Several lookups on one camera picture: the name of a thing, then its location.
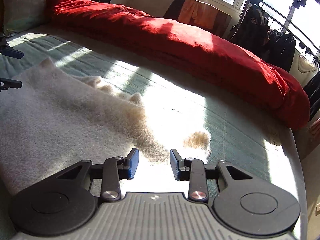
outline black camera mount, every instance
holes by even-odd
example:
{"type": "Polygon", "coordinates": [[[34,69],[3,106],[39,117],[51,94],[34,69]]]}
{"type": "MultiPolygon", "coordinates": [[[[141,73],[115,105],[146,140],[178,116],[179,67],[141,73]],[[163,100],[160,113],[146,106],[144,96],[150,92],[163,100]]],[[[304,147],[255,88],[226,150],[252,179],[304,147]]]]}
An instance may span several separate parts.
{"type": "Polygon", "coordinates": [[[300,215],[288,192],[226,161],[214,167],[170,151],[175,179],[189,180],[183,193],[127,192],[120,179],[133,179],[139,151],[103,164],[80,161],[19,192],[9,215],[20,231],[14,239],[294,239],[300,215]],[[90,188],[102,179],[100,197],[90,188]],[[207,179],[219,193],[209,197],[207,179]]]}

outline gray pillow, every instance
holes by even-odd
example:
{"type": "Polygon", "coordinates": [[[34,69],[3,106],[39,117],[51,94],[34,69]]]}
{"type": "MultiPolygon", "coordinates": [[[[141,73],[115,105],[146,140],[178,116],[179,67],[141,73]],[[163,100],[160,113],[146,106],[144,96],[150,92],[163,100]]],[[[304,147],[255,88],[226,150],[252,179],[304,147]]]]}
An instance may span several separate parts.
{"type": "Polygon", "coordinates": [[[4,34],[23,32],[47,22],[45,0],[4,0],[4,34]]]}

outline green blanket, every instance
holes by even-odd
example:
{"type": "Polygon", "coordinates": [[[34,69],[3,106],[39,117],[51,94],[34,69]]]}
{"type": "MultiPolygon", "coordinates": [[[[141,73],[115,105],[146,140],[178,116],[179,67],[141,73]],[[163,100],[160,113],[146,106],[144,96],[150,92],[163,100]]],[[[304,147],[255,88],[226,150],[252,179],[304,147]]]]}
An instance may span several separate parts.
{"type": "MultiPolygon", "coordinates": [[[[162,108],[172,121],[177,117],[186,127],[192,123],[208,130],[208,163],[226,159],[288,190],[305,205],[305,195],[299,196],[297,189],[303,177],[291,131],[232,94],[125,50],[108,50],[110,45],[103,55],[59,37],[36,33],[15,38],[10,45],[25,56],[21,60],[0,56],[1,77],[12,78],[47,57],[66,73],[102,76],[122,91],[141,93],[146,104],[162,108]]],[[[217,194],[213,181],[208,187],[211,196],[217,194]]]]}

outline red blanket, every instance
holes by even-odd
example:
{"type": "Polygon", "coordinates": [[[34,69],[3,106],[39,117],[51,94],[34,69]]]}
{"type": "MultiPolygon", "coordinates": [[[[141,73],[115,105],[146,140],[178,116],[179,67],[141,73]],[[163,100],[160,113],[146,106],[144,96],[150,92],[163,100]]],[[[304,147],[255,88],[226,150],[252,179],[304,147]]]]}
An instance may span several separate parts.
{"type": "Polygon", "coordinates": [[[198,27],[123,5],[47,0],[53,24],[189,72],[266,109],[289,128],[309,120],[310,103],[289,73],[198,27]]]}

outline fur blanket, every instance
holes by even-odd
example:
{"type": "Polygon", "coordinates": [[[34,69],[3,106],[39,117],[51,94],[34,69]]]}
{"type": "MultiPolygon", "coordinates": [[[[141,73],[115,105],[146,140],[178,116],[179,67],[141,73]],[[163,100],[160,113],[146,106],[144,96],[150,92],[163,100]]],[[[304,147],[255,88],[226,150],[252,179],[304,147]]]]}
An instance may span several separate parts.
{"type": "MultiPolygon", "coordinates": [[[[0,95],[0,175],[12,194],[79,160],[103,163],[132,147],[139,148],[140,161],[135,178],[121,181],[123,194],[187,192],[188,183],[173,178],[166,142],[174,140],[183,157],[208,156],[206,131],[161,133],[161,111],[160,125],[153,127],[155,117],[148,116],[139,93],[117,91],[101,77],[69,76],[46,59],[15,79],[23,87],[0,95]]],[[[99,194],[99,187],[93,190],[99,194]]]]}

